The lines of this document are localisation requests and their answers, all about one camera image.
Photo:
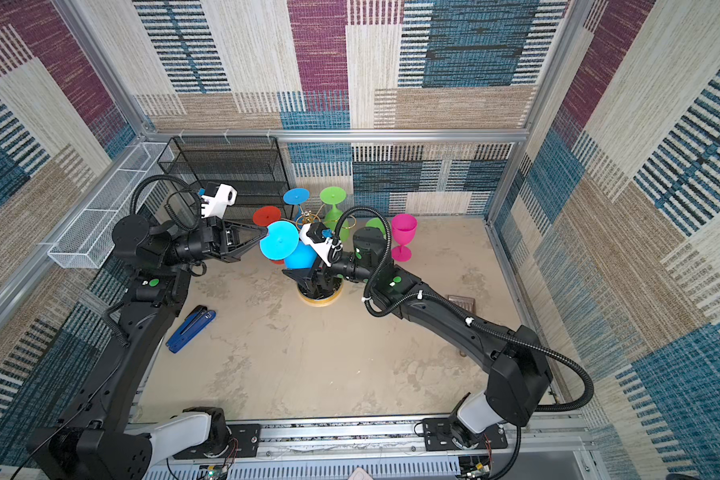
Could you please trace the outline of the red wine glass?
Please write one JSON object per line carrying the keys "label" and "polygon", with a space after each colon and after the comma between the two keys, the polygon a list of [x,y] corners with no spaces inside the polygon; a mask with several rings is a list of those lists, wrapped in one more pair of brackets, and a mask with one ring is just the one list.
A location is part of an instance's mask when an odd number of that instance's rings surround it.
{"label": "red wine glass", "polygon": [[[254,224],[260,227],[269,229],[269,226],[282,219],[281,211],[275,206],[264,206],[259,208],[253,214]],[[282,265],[284,260],[281,258],[283,250],[283,239],[281,231],[278,227],[275,228],[274,236],[271,237],[270,233],[265,235],[265,238],[259,242],[259,248],[262,254],[275,264]]]}

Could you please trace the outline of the blue wine glass front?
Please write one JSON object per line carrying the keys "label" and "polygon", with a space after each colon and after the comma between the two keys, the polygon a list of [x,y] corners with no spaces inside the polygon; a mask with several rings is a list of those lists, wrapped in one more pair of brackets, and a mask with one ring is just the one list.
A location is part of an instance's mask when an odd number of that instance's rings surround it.
{"label": "blue wine glass front", "polygon": [[288,221],[271,223],[259,247],[267,259],[282,262],[286,269],[311,268],[317,258],[313,248],[300,240],[297,227]]}

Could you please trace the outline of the green wine glass front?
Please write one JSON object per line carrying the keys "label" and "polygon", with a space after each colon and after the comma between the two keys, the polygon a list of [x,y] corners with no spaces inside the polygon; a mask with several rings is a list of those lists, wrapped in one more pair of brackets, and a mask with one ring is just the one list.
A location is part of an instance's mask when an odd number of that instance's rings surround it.
{"label": "green wine glass front", "polygon": [[365,227],[377,229],[381,232],[381,234],[384,238],[387,237],[387,232],[386,232],[384,222],[378,217],[374,217],[374,218],[368,220],[365,224]]}

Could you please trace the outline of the pink wine glass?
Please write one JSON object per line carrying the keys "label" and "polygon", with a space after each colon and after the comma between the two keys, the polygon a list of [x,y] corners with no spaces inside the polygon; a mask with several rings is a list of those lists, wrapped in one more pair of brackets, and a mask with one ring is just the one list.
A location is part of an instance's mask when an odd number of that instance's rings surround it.
{"label": "pink wine glass", "polygon": [[417,219],[410,214],[398,214],[392,219],[392,237],[397,245],[392,248],[391,256],[395,261],[407,262],[412,258],[409,244],[415,237],[417,227]]}

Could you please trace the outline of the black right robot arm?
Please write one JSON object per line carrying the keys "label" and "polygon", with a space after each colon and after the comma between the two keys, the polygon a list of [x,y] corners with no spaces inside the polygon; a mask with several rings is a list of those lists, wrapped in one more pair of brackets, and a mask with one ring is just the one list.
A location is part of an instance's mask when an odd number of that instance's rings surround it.
{"label": "black right robot arm", "polygon": [[[402,214],[386,220],[373,208],[367,211],[374,218],[354,233],[351,251],[345,250],[340,236],[347,213],[334,227],[320,221],[302,226],[274,222],[260,248],[268,259],[284,262],[285,275],[296,282],[304,299],[326,303],[344,283],[361,284],[361,301],[370,315],[394,315],[415,323],[456,346],[481,367],[487,375],[486,387],[466,395],[449,416],[450,440],[456,447],[477,447],[483,433],[499,423],[522,428],[536,412],[576,410],[592,400],[595,387],[586,370],[543,346],[533,330],[512,330],[482,319],[401,266],[411,255],[408,245],[418,227],[414,217]],[[581,379],[584,390],[578,398],[542,404],[553,380],[551,361]]]}

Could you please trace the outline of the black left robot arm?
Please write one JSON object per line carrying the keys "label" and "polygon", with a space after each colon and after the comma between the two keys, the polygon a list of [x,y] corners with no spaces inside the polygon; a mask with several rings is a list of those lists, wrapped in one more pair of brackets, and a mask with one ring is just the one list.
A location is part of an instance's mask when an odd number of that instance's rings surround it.
{"label": "black left robot arm", "polygon": [[[137,212],[142,191],[165,181],[193,201],[188,223],[175,213],[155,224]],[[192,447],[226,448],[229,432],[214,408],[191,408],[166,422],[127,431],[130,409],[155,350],[186,301],[194,267],[232,263],[267,230],[225,219],[237,190],[224,183],[198,188],[159,174],[134,189],[127,216],[112,230],[113,254],[133,270],[123,299],[102,320],[112,339],[55,427],[30,436],[29,458],[49,479],[141,479],[149,469]]]}

